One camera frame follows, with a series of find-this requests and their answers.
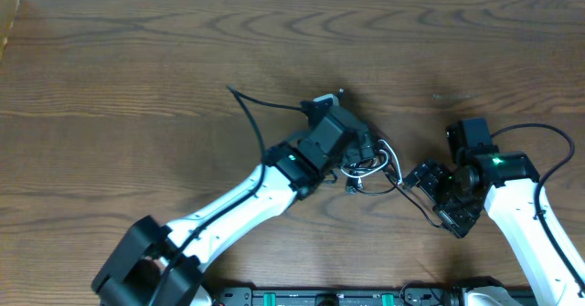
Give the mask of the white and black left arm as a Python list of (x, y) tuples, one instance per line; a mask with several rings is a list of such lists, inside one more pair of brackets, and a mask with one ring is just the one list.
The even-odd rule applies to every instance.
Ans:
[(366, 124), (323, 119), (297, 144), (272, 146), (241, 184), (195, 213), (164, 226), (151, 216), (135, 222), (91, 288), (104, 305), (209, 305), (202, 282), (222, 252), (312, 194), (333, 168), (375, 150)]

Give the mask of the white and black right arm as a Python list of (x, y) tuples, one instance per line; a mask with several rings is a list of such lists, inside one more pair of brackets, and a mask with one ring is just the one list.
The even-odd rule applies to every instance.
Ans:
[(429, 159), (403, 185), (418, 187), (441, 227), (457, 238), (486, 213), (513, 250), (537, 304), (583, 304), (584, 260), (550, 206), (548, 176), (525, 153), (500, 152), (483, 118), (458, 121), (446, 136), (455, 169)]

